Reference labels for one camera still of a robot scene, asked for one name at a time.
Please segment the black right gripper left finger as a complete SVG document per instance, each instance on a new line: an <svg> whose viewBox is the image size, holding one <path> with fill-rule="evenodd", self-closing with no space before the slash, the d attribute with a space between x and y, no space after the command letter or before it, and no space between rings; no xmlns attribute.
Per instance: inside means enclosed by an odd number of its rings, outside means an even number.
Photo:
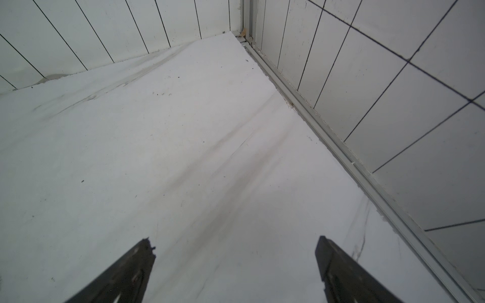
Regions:
<svg viewBox="0 0 485 303"><path fill-rule="evenodd" d="M142 239L68 302L142 302L156 256Z"/></svg>

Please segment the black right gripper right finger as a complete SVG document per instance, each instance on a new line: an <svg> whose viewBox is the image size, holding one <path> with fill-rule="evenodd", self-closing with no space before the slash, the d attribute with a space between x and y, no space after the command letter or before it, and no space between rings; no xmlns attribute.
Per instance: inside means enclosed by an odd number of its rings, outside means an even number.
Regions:
<svg viewBox="0 0 485 303"><path fill-rule="evenodd" d="M327 302L402 302L325 236L318 240L315 257Z"/></svg>

